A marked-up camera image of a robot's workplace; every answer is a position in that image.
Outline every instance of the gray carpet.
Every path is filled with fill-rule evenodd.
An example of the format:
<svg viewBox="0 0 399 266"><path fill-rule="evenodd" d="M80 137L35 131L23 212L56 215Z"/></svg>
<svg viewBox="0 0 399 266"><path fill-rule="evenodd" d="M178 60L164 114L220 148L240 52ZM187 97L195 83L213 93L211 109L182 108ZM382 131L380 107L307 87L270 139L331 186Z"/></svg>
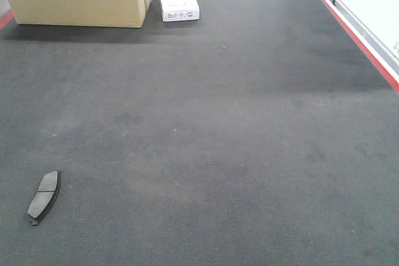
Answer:
<svg viewBox="0 0 399 266"><path fill-rule="evenodd" d="M319 0L198 2L0 31L0 265L398 265L398 95Z"/></svg>

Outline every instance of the red edge strip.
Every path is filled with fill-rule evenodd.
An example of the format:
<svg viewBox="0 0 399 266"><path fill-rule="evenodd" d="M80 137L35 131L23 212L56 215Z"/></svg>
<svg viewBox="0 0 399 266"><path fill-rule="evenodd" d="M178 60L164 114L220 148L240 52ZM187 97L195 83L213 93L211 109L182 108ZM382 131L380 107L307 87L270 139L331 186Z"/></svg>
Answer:
<svg viewBox="0 0 399 266"><path fill-rule="evenodd" d="M345 31L347 32L347 34L352 38L352 40L358 45L358 47L360 48L360 50L362 50L362 52L367 56L367 58L369 59L369 61L371 61L371 63L377 68L377 70L383 75L383 77L385 78L385 80L392 86L392 88L399 93L399 82L397 82L395 80L395 78L393 78L391 76L391 74L389 74L389 72L386 70L386 68L381 64L381 62L367 49L367 47L365 46L365 44L363 44L363 42L358 38L358 36L356 35L356 33L354 33L349 26L346 24L346 22L344 20L342 20L338 14L328 5L326 0L321 0L324 5L327 7L327 9L329 9L329 11L331 12L331 14L335 17L335 19L338 21L338 23L343 27L343 29L345 29Z"/></svg>
<svg viewBox="0 0 399 266"><path fill-rule="evenodd" d="M11 10L8 11L3 17L0 18L0 29L3 29L13 18L14 12Z"/></svg>

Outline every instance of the red stripe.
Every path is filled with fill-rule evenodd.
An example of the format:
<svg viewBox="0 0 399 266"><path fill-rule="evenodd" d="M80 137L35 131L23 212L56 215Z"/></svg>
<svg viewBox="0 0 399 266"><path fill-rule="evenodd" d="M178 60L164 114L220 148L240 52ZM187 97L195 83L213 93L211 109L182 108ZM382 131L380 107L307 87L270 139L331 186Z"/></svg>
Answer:
<svg viewBox="0 0 399 266"><path fill-rule="evenodd" d="M8 11L2 18L0 18L0 29L8 24L14 18L14 12Z"/></svg>
<svg viewBox="0 0 399 266"><path fill-rule="evenodd" d="M354 33L344 20L338 16L338 14L329 6L326 0L321 0L324 5L329 9L331 14L335 17L338 23L343 27L347 34L352 38L352 40L357 44L357 46L362 50L362 52L367 56L369 61L377 68L378 71L383 75L385 80L392 86L392 88L399 93L399 82L392 77L392 75L386 70L386 68L381 64L381 62L367 49L365 44L359 39L359 37Z"/></svg>

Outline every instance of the brake pad friction material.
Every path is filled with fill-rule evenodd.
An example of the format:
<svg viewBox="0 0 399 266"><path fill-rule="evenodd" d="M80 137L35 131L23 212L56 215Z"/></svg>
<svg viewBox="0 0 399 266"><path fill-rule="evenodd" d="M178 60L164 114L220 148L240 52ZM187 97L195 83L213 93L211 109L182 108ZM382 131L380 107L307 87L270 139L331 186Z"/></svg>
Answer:
<svg viewBox="0 0 399 266"><path fill-rule="evenodd" d="M60 188L60 171L53 171L44 175L39 190L27 210L32 217L31 224L37 226L43 217L49 212Z"/></svg>

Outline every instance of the dark gray carpet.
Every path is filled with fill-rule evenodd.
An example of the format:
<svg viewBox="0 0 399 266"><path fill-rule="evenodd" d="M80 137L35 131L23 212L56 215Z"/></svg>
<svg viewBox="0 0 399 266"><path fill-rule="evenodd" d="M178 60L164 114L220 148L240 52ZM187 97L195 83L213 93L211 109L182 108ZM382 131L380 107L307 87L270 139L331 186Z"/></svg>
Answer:
<svg viewBox="0 0 399 266"><path fill-rule="evenodd" d="M0 265L398 265L398 95L319 0L198 2L0 31Z"/></svg>

